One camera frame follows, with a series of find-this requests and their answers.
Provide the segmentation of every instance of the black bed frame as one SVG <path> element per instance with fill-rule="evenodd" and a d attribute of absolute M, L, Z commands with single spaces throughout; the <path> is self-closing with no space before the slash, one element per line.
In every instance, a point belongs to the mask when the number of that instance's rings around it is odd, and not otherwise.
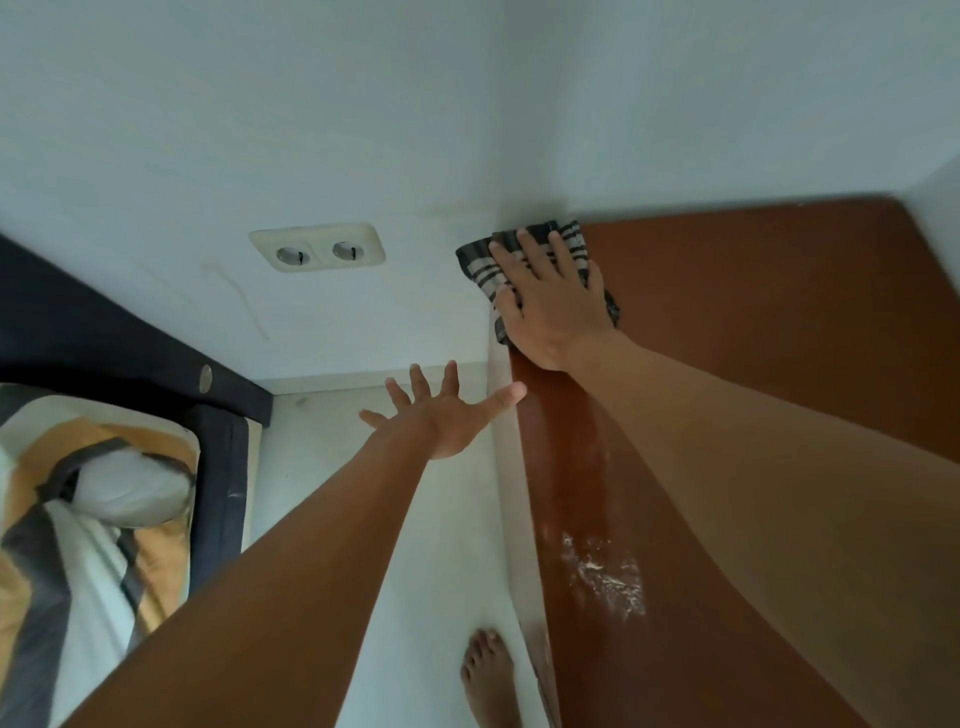
<path fill-rule="evenodd" d="M 204 366 L 212 375 L 201 386 Z M 160 417 L 210 404 L 270 424 L 273 396 L 0 233 L 0 381 Z"/>
<path fill-rule="evenodd" d="M 190 593 L 240 553 L 250 433 L 244 418 L 269 425 L 273 396 L 3 234 L 0 382 L 115 404 L 192 430 L 201 458 Z"/>

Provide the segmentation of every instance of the outstretched hand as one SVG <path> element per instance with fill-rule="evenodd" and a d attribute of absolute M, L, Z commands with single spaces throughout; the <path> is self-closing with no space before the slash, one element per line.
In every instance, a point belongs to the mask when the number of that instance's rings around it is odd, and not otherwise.
<path fill-rule="evenodd" d="M 526 230 L 516 239 L 530 261 L 532 271 L 499 243 L 490 244 L 493 259 L 523 300 L 503 286 L 494 305 L 503 318 L 510 340 L 537 366 L 567 371 L 567 356 L 577 344 L 596 334 L 613 330 L 604 301 L 603 276 L 593 261 L 589 264 L 587 287 L 580 281 L 577 263 L 557 231 L 549 235 L 557 265 Z"/>
<path fill-rule="evenodd" d="M 360 419 L 377 431 L 401 428 L 414 422 L 428 426 L 435 442 L 431 460 L 450 457 L 463 450 L 494 417 L 506 412 L 527 394 L 526 386 L 515 381 L 481 402 L 467 404 L 460 399 L 460 378 L 455 361 L 447 362 L 444 381 L 436 397 L 430 393 L 430 385 L 419 364 L 410 367 L 412 402 L 396 379 L 388 378 L 385 384 L 396 414 L 388 418 L 364 409 L 360 412 Z"/>

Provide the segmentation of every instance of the cleaning rag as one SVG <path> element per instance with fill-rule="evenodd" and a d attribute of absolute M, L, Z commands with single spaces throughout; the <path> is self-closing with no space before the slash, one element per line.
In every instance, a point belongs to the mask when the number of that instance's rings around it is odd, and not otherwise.
<path fill-rule="evenodd" d="M 564 239 L 564 243 L 566 243 L 567 248 L 570 250 L 570 254 L 573 255 L 574 262 L 577 264 L 577 270 L 580 272 L 580 281 L 583 285 L 587 285 L 589 256 L 587 255 L 587 241 L 580 232 L 580 223 L 576 220 L 571 220 L 568 223 L 560 225 L 556 220 L 549 220 L 539 225 L 527 226 L 527 231 L 533 235 L 534 240 L 537 241 L 537 244 L 540 245 L 540 248 L 553 263 L 557 262 L 557 257 L 553 253 L 553 248 L 550 246 L 547 235 L 550 231 L 559 231 L 561 237 Z M 500 289 L 500 286 L 507 282 L 507 277 L 503 275 L 500 266 L 496 264 L 493 256 L 490 255 L 490 243 L 494 239 L 510 253 L 514 255 L 519 254 L 520 259 L 527 264 L 528 268 L 530 267 L 527 256 L 523 254 L 523 249 L 520 248 L 520 243 L 516 239 L 516 231 L 496 232 L 490 237 L 475 240 L 472 243 L 467 243 L 467 245 L 458 248 L 457 259 L 460 261 L 460 270 L 464 272 L 467 278 L 480 287 L 480 290 L 490 299 L 491 303 L 493 303 L 493 299 L 496 298 L 496 292 Z M 604 299 L 607 302 L 607 312 L 610 314 L 610 319 L 613 321 L 613 325 L 616 326 L 620 320 L 620 309 L 609 291 L 604 291 Z M 519 305 L 521 308 L 523 307 L 522 300 L 519 301 Z M 499 312 L 496 314 L 493 328 L 496 331 L 496 340 L 498 342 L 501 344 L 511 344 Z"/>

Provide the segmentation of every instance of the floor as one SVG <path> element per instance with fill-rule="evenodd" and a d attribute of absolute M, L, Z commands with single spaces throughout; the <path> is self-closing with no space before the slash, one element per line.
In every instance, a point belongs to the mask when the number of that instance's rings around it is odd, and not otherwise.
<path fill-rule="evenodd" d="M 461 379 L 465 399 L 485 396 L 484 376 Z M 359 449 L 369 433 L 357 419 L 363 407 L 391 411 L 382 388 L 276 398 L 260 455 L 254 538 Z M 338 726 L 474 728 L 458 672 L 470 632 L 482 625 L 499 629 L 514 655 L 524 726 L 547 728 L 507 588 L 489 429 L 460 455 L 427 467 Z"/>

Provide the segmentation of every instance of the electrical outlet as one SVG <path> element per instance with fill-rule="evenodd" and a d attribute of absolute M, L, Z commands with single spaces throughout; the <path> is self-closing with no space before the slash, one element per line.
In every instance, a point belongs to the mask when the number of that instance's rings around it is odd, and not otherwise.
<path fill-rule="evenodd" d="M 283 273 L 359 268 L 387 259 L 380 236 L 369 223 L 254 231 L 250 241 Z"/>

